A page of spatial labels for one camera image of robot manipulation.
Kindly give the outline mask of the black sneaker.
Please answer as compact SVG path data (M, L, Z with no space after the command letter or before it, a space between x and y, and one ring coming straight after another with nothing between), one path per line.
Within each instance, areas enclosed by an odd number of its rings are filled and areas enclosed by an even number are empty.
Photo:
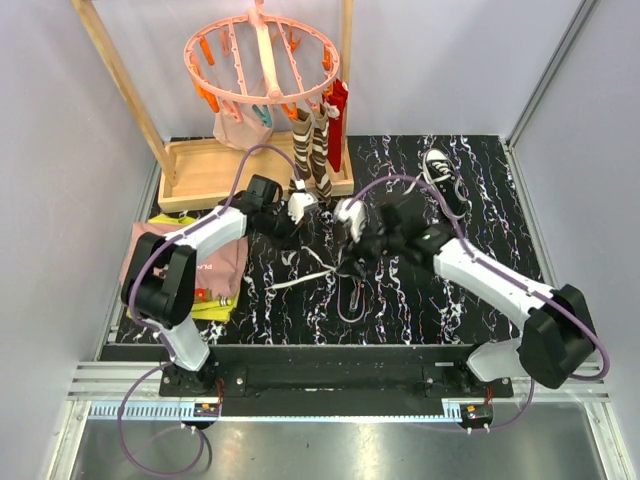
M355 324L364 319L366 299L364 282L357 277L341 276L337 282L338 318L346 324Z
M423 174L445 200L456 220L469 212L470 202L461 177L447 155L439 149L428 150L423 157Z

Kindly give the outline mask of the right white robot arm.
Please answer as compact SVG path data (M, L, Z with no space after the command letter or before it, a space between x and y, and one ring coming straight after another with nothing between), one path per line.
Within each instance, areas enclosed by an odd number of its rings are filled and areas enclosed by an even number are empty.
M491 381L517 376L557 389L595 350L593 323L577 288L555 289L518 274L459 238L448 222L429 224L393 204L382 206L380 213L382 224L373 228L362 201L337 204L334 217L349 235L343 272L362 276L384 256L402 257L471 292L521 333L474 348L453 374L463 395L476 396Z

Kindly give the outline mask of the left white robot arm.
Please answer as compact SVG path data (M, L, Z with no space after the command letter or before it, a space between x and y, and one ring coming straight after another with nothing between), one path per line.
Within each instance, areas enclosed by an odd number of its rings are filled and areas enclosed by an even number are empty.
M121 301L134 322L151 329L170 360L183 369L181 384L193 395L208 394L216 382L216 372L205 365L209 347L191 315L198 266L252 232L292 245L305 214L318 206L318 199L300 181L296 186L278 211L275 197L280 185L254 175L245 190L220 201L193 224L165 235L144 233L135 243Z

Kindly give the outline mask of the black marble pattern mat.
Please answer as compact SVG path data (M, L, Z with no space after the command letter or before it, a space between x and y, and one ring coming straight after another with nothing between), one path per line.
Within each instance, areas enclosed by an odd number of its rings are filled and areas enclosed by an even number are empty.
M405 199L428 221L437 208L424 192L404 195L400 175L419 173L423 155L443 151L461 177L470 202L463 228L471 242L526 277L543 273L500 138L486 135L353 136L349 153L355 184L369 207ZM325 269L342 244L327 211L302 232L300 250L274 248L249 238L249 258L238 304L228 322L201 321L210 344L438 344L483 343L517 335L499 312L464 289L411 266L400 257L382 260L364 281L366 313L355 324L337 315L339 277Z

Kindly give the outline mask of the pink folded t-shirt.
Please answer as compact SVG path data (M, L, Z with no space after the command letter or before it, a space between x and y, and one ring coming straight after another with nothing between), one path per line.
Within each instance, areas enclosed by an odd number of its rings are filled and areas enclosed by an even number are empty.
M148 223L135 223L132 228L131 241L128 252L120 273L121 293L124 293L125 279L129 271L130 262L132 260L136 245L139 238L144 233L152 233L163 236L164 234L174 233L182 227L194 223L191 217L186 218L185 224L180 224L162 215L154 217ZM248 240L243 237L239 240L231 241L214 253L206 257L195 269L185 269L178 266L176 270L169 269L170 277L177 279L179 274L186 273L189 275L194 273L194 294L196 303L206 303L213 305L217 300L226 298L228 300L236 300L240 292L240 286L244 270L248 259ZM127 301L123 295L120 295L123 302Z

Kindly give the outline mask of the brown striped sock right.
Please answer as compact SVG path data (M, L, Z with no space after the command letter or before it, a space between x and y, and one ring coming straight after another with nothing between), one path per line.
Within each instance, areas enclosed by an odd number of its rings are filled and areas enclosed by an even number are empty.
M310 152L312 176L318 198L329 204L332 196L332 183L327 172L329 117L324 104L313 111L314 125Z

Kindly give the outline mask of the brown striped sock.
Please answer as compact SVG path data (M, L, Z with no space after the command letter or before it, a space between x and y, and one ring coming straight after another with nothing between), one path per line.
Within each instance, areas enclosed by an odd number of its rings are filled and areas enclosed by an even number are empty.
M311 177L309 166L309 150L311 143L312 118L306 110L296 109L297 116L291 119L293 139L293 160L299 179L307 181Z
M314 125L310 152L312 176L318 198L329 204L332 196L332 183L327 172L329 117L324 104L313 111Z

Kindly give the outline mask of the pink cloth hanging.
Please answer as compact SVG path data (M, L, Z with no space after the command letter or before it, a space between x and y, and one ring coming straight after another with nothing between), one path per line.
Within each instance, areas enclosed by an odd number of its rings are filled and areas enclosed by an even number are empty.
M267 127L251 106L241 104L240 113L240 122L223 107L215 114L213 136L218 142L232 149L246 151L271 137L273 128Z

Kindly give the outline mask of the yellow folded t-shirt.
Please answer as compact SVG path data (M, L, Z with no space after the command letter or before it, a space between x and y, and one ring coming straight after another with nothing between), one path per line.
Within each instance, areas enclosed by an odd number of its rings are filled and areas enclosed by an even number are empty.
M155 217L160 215L164 217L169 217L170 219L173 219L174 221L180 224L185 224L187 217L193 218L195 222L197 220L197 217L187 215L187 214L180 214L177 217L172 217L167 214L159 214L159 215L156 215ZM136 222L136 223L148 223L153 218L154 217L149 219L147 222ZM238 304L239 296L240 296L240 292L236 297L236 300L233 300L233 299L228 300L226 298L221 298L220 300L217 300L213 305L211 304L207 305L206 303L196 303L195 294L194 294L194 304L191 310L192 317L194 320L228 322L231 318L232 311L235 309L235 307Z

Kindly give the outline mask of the brown striped sock left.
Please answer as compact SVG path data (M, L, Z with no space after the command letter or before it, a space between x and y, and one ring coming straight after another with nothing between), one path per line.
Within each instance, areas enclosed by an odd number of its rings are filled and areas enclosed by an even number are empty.
M306 110L296 109L297 116L291 119L293 139L293 160L299 179L307 181L311 177L309 166L309 150L311 143L312 118Z

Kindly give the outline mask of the red sock hanging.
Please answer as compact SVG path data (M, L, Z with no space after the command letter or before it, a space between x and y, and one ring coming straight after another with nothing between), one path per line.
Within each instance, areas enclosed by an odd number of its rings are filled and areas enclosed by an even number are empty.
M339 172L342 164L342 138L344 111L348 101L348 88L345 83L336 79L325 97L329 116L328 162L335 172Z

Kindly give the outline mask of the pink round clip hanger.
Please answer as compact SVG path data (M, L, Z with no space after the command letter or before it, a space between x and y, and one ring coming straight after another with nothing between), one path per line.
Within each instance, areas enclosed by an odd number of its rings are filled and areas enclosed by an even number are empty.
M277 110L290 120L317 111L342 78L341 49L320 30L256 1L241 15L197 30L183 61L197 94L216 115L244 123L252 114L266 128Z

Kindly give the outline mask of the wooden rack frame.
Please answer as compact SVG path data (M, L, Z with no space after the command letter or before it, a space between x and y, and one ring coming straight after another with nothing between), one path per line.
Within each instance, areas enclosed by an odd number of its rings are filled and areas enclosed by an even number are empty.
M157 202L166 213L213 207L253 175L287 186L293 175L291 120L274 113L271 137L246 151L213 136L215 114L197 94L183 61L187 40L200 28L244 14L256 1L180 3L185 22L160 18L158 6L133 3L134 16L117 38L109 35L95 5L77 1L74 9L129 107L162 174ZM353 5L349 1L292 1L267 5L270 14L308 24L341 49L349 78Z

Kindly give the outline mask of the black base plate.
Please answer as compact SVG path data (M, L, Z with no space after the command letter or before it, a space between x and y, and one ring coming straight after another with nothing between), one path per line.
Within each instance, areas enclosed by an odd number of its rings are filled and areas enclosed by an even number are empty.
M482 397L491 390L494 396L507 398L517 377L530 377L556 390L572 376L546 353L535 354L525 347L499 357L482 375L472 364L478 351L475 345L219 345L211 347L196 371L171 361L160 345L108 345L100 358L165 364L160 393L166 397L222 393L226 398L249 398L265 391L306 390Z

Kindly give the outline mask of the aluminium rail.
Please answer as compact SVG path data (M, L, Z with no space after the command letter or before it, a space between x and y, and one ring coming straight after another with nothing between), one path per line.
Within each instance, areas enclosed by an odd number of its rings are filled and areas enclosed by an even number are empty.
M407 388L333 389L249 387L234 376L228 386L204 395L163 397L161 373L147 375L148 366L84 363L75 373L68 396L86 401L95 419L184 422L346 422L458 423L466 405L539 403L606 403L603 383L569 381L558 390L531 388L525 378L500 380L489 393L464 397L447 392L433 379Z

